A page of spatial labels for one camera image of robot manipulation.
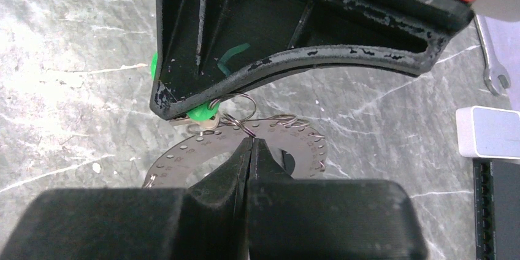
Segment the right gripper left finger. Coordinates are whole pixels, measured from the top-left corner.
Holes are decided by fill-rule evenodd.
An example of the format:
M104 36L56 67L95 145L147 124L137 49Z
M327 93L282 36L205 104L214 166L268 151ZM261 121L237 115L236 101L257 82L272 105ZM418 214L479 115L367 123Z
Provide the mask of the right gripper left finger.
M51 189L26 209L2 259L247 259L252 138L190 188Z

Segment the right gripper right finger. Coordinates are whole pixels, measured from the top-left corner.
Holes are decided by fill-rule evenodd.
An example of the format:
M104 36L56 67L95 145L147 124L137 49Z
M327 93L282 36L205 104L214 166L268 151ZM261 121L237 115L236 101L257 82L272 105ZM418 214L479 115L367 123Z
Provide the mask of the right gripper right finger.
M389 180L295 179L253 139L248 177L251 259L426 259L405 190Z

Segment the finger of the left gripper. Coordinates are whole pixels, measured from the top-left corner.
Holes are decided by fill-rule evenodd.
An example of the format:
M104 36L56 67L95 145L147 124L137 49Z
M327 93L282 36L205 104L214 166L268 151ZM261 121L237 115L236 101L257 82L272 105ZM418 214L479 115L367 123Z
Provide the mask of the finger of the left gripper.
M171 120L332 66L417 77L474 15L458 0L156 0L150 109Z

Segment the green plastic key tag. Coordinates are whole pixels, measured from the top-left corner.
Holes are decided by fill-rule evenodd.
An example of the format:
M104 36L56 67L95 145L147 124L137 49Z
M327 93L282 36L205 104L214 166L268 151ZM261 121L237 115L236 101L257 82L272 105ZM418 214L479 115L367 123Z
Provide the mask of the green plastic key tag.
M152 79L155 78L155 72L156 67L158 63L158 53L156 52L153 55L151 66L150 66L150 72ZM202 104L200 106L197 106L196 108L190 110L186 113L186 116L194 121L208 121L212 120L214 117L216 117L216 114L218 113L218 109L220 106L220 102L218 101L215 105L210 105L210 102L206 104Z

